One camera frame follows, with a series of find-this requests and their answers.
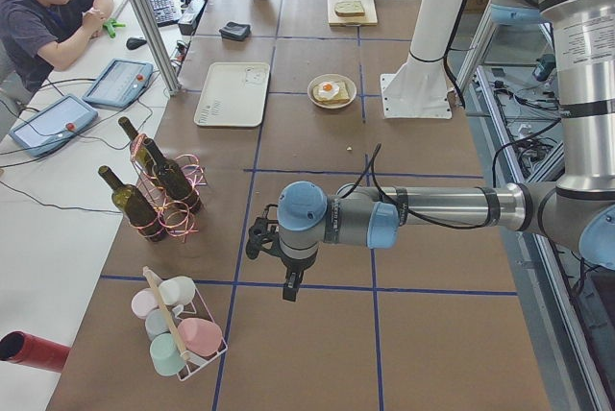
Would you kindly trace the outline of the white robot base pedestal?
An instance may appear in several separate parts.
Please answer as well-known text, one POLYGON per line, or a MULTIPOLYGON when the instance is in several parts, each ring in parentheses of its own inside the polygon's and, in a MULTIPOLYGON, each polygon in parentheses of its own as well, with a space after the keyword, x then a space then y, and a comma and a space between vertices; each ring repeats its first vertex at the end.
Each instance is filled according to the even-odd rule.
POLYGON ((450 119, 445 57, 464 0, 422 0, 407 60, 381 75, 383 116, 450 119))

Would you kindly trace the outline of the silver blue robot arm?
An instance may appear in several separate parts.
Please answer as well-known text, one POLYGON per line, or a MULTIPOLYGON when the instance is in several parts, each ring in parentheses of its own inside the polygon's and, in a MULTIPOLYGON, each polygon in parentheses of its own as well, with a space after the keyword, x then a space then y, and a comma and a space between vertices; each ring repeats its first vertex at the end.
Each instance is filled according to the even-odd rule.
POLYGON ((554 182, 502 188, 382 187, 359 183, 326 194, 309 181, 289 184, 277 216, 249 229, 246 254, 285 266, 283 298, 297 297, 323 243, 388 249, 407 224, 529 231, 614 266, 614 0, 491 0, 501 23, 548 22, 558 79, 564 173, 554 182))

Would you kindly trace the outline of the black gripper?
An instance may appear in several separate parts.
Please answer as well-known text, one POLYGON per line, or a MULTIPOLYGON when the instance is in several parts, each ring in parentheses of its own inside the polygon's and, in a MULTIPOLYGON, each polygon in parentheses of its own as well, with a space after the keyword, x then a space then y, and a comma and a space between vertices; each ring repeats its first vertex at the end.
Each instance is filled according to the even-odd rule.
MULTIPOLYGON (((277 219, 270 219, 268 217, 271 207, 277 207, 277 205, 267 205, 248 230, 248 241, 245 246, 245 253, 251 260, 257 259, 260 253, 265 253, 277 258, 281 257, 278 232, 279 222, 277 219)), ((284 301, 296 301, 302 280, 302 271, 286 271, 283 284, 284 301)))

